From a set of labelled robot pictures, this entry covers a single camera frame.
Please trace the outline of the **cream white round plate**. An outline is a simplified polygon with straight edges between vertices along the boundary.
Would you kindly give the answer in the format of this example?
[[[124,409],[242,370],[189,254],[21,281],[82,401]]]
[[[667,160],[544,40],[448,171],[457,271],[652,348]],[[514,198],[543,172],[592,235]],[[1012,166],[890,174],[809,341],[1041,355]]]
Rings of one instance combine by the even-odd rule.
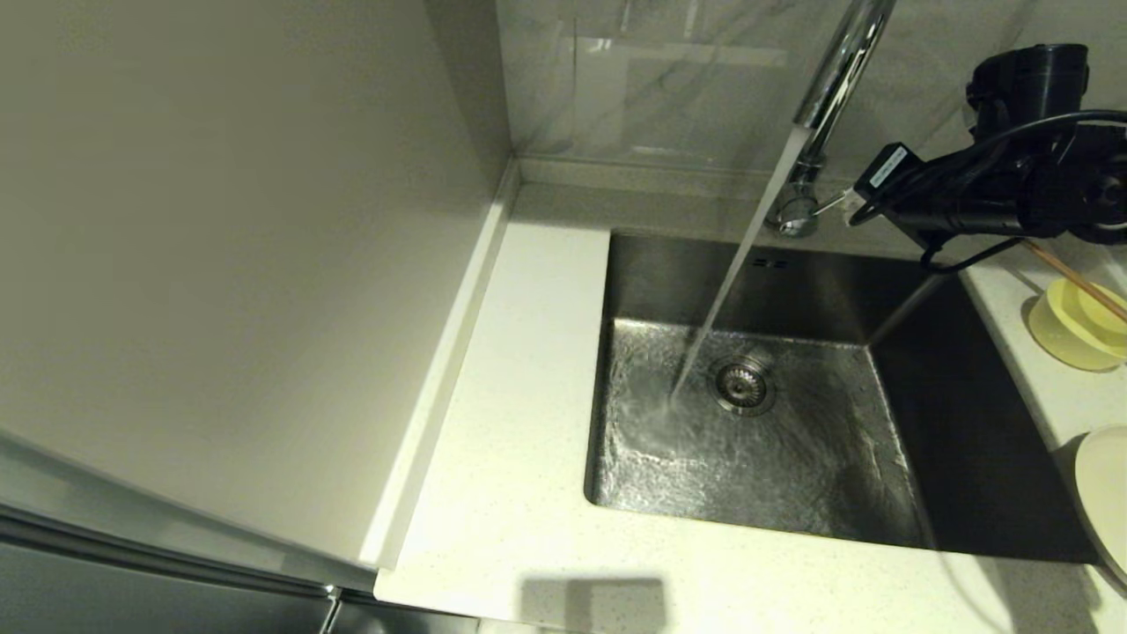
[[[1079,443],[1073,477],[1101,566],[1127,593],[1127,425],[1088,434]]]

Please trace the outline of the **chrome kitchen faucet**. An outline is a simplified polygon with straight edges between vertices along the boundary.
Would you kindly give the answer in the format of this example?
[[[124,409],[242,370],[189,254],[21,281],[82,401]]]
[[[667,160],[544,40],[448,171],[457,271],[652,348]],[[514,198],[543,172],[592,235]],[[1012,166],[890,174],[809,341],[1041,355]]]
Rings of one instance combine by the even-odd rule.
[[[810,236],[820,224],[820,200],[814,185],[828,162],[829,137],[861,83],[896,5],[897,0],[850,0],[829,37],[793,119],[808,136],[766,218],[766,225],[780,236]]]

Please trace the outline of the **stainless steel sink basin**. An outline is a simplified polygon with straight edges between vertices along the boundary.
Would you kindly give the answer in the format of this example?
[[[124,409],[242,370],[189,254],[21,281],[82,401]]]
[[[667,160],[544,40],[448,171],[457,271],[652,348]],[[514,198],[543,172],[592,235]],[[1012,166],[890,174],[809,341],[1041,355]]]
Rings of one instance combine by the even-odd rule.
[[[584,493],[593,504],[907,550],[1092,564],[1074,497],[969,284],[863,255],[615,233]],[[749,356],[740,417],[706,373]]]

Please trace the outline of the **round metal drain strainer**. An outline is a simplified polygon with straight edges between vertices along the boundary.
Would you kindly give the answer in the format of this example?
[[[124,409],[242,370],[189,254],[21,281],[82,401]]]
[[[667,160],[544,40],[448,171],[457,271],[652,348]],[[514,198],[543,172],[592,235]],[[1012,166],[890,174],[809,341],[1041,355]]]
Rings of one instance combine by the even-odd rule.
[[[730,414],[758,417],[777,404],[777,386],[771,370],[756,358],[718,358],[709,365],[706,377],[713,401]]]

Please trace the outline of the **yellow plastic bowl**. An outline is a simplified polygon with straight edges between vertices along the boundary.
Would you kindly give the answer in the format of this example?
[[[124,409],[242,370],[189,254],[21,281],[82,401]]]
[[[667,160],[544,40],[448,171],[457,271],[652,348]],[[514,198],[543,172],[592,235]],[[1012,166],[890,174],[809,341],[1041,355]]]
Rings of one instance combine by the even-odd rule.
[[[1127,320],[1068,278],[1056,278],[1035,301],[1028,328],[1044,350],[1076,369],[1102,372],[1127,364]]]

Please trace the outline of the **grey tall cabinet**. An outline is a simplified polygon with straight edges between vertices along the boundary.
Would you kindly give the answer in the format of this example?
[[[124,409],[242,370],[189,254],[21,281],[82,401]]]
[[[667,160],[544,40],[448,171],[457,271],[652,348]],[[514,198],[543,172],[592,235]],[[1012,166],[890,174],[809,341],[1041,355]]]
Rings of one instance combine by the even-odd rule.
[[[369,618],[511,159],[497,0],[0,0],[0,634]]]

